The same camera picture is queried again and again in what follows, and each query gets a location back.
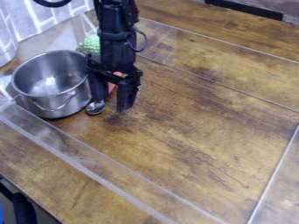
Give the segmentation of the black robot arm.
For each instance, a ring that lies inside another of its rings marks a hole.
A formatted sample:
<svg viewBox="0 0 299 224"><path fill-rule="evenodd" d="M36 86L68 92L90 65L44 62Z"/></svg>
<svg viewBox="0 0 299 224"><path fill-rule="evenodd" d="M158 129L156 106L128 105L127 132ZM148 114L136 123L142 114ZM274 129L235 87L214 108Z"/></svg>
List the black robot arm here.
<svg viewBox="0 0 299 224"><path fill-rule="evenodd" d="M94 116L106 109L108 84L118 86L116 111L128 110L136 100L143 71L135 66L136 34L139 22L135 0L94 0L99 28L100 54L87 54L86 72L91 87L92 102L87 114Z"/></svg>

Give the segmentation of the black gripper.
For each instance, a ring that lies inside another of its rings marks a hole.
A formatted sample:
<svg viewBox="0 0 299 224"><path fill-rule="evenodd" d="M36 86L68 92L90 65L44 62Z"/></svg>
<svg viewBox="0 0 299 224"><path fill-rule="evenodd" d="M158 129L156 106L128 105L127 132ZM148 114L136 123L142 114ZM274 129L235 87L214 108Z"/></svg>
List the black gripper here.
<svg viewBox="0 0 299 224"><path fill-rule="evenodd" d="M136 68L139 30L122 32L98 30L98 52L87 53L87 73L92 100L103 102L108 96L108 83L118 85L116 111L127 111L135 104L143 72Z"/></svg>

